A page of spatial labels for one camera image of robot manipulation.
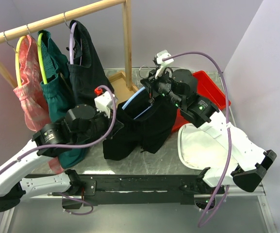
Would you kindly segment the light blue hanger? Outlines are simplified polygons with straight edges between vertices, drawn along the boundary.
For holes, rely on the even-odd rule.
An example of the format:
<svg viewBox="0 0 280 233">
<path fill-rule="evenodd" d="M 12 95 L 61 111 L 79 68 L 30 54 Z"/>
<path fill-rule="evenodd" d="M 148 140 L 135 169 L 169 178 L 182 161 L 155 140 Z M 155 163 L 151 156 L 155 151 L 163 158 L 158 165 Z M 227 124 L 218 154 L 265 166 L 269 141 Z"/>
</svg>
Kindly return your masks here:
<svg viewBox="0 0 280 233">
<path fill-rule="evenodd" d="M 143 79 L 143 77 L 141 76 L 140 72 L 141 72 L 141 69 L 143 67 L 146 67 L 147 69 L 150 69 L 149 66 L 147 65 L 142 65 L 140 68 L 139 68 L 139 76 L 141 79 Z M 136 91 L 135 94 L 133 94 L 125 103 L 124 105 L 122 106 L 122 109 L 125 110 L 127 108 L 127 106 L 138 96 L 140 95 L 142 92 L 145 91 L 145 87 L 141 87 L 138 91 Z M 140 112 L 134 119 L 137 119 L 139 118 L 141 115 L 143 115 L 146 111 L 148 111 L 150 108 L 152 107 L 152 104 L 150 103 L 149 106 L 143 110 L 142 112 Z"/>
</svg>

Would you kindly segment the black shorts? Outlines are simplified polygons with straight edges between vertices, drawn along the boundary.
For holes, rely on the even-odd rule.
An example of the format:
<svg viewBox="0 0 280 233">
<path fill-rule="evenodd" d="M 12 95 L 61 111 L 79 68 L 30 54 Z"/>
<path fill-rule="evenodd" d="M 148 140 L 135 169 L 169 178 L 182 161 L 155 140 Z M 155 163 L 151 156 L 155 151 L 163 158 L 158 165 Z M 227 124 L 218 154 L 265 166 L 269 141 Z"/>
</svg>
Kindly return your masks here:
<svg viewBox="0 0 280 233">
<path fill-rule="evenodd" d="M 149 103 L 149 95 L 141 91 L 130 103 L 118 105 L 116 119 L 124 127 L 112 139 L 103 141 L 103 156 L 106 160 L 119 161 L 128 157 L 140 146 L 156 153 L 171 134 L 176 120 L 177 108 L 162 97 Z"/>
</svg>

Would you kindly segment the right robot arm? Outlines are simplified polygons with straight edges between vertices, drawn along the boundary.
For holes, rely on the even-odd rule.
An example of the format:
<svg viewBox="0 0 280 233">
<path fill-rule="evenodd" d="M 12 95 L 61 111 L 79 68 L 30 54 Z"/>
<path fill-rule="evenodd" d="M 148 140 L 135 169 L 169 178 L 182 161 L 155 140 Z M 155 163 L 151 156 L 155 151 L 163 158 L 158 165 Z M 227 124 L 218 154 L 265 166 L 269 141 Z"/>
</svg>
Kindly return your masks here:
<svg viewBox="0 0 280 233">
<path fill-rule="evenodd" d="M 237 162 L 231 165 L 227 160 L 227 168 L 204 168 L 197 181 L 198 190 L 206 194 L 214 187 L 234 184 L 246 192 L 254 192 L 275 161 L 276 153 L 258 147 L 242 130 L 227 122 L 219 108 L 198 93 L 198 80 L 189 70 L 165 71 L 159 77 L 155 73 L 150 71 L 140 81 L 149 97 L 162 97 L 176 106 L 185 120 L 214 139 Z"/>
</svg>

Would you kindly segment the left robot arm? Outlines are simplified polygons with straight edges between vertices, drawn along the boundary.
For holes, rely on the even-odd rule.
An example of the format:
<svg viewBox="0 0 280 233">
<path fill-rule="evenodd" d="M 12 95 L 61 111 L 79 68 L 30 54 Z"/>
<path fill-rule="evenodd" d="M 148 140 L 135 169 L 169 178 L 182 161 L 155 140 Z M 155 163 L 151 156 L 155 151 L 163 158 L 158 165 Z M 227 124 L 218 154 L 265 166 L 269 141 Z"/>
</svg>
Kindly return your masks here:
<svg viewBox="0 0 280 233">
<path fill-rule="evenodd" d="M 21 151 L 0 166 L 0 212 L 46 193 L 66 196 L 79 193 L 82 181 L 72 169 L 54 176 L 31 179 L 26 176 L 64 152 L 91 147 L 117 132 L 123 125 L 116 120 L 116 112 L 115 106 L 80 104 L 36 132 Z"/>
</svg>

